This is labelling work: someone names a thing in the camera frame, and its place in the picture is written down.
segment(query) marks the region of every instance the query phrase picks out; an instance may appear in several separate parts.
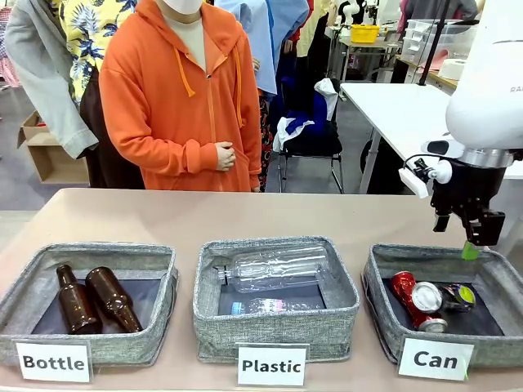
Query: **white shirt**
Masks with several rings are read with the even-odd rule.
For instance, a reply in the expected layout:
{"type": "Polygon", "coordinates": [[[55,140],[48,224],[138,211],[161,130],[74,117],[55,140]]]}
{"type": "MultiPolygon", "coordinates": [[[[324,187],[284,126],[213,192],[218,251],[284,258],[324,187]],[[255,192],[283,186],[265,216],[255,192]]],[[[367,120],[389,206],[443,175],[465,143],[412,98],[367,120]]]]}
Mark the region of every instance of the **white shirt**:
{"type": "Polygon", "coordinates": [[[167,16],[163,16],[169,27],[176,33],[189,49],[199,67],[207,72],[205,65],[205,44],[203,43],[202,18],[193,23],[181,23],[167,16]]]}

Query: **red can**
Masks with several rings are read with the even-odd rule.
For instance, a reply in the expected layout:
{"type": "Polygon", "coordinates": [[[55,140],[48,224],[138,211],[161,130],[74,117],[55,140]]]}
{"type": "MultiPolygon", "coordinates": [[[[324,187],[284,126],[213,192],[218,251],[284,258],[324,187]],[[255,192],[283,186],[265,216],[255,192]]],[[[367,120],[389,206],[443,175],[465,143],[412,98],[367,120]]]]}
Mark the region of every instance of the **red can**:
{"type": "Polygon", "coordinates": [[[413,320],[414,327],[422,332],[445,332],[447,322],[438,313],[423,313],[412,301],[412,291],[416,286],[416,279],[408,271],[402,271],[391,279],[391,289],[396,298],[403,304],[413,320]]]}

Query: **patterned pants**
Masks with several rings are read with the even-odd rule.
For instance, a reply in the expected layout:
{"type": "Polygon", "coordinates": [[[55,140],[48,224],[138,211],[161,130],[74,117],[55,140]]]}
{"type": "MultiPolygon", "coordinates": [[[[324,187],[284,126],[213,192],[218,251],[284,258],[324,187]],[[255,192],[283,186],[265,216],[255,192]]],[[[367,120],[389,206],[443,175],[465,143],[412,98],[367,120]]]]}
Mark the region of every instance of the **patterned pants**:
{"type": "Polygon", "coordinates": [[[260,192],[265,192],[267,173],[269,172],[270,152],[272,151],[273,135],[269,129],[269,102],[260,96],[260,129],[261,129],[261,173],[260,192]]]}

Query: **gray jacket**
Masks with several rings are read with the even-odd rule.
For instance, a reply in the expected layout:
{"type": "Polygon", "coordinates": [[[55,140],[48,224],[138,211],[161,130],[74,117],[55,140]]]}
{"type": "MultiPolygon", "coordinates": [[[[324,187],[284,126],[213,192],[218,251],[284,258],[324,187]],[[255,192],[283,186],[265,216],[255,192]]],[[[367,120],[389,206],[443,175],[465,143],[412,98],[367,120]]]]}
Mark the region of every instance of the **gray jacket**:
{"type": "MultiPolygon", "coordinates": [[[[405,8],[406,19],[440,19],[445,0],[409,0],[405,8]]],[[[453,19],[456,11],[463,13],[463,20],[472,20],[478,10],[476,0],[450,0],[446,19],[453,19]]]]}
{"type": "Polygon", "coordinates": [[[83,122],[69,93],[72,58],[45,0],[18,0],[7,24],[7,55],[25,92],[51,134],[73,158],[98,139],[83,122]]]}

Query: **orange hoodie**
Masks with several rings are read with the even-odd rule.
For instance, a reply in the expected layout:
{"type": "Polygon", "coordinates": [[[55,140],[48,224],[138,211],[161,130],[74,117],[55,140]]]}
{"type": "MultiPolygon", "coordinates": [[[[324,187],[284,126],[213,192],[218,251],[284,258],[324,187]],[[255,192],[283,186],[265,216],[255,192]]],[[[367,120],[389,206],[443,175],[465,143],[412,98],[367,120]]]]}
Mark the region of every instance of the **orange hoodie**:
{"type": "Polygon", "coordinates": [[[142,0],[110,42],[100,89],[116,149],[141,168],[147,189],[250,191],[258,187],[260,109],[247,34],[232,14],[201,8],[207,73],[142,0]],[[217,171],[214,143],[235,165],[217,171]]]}

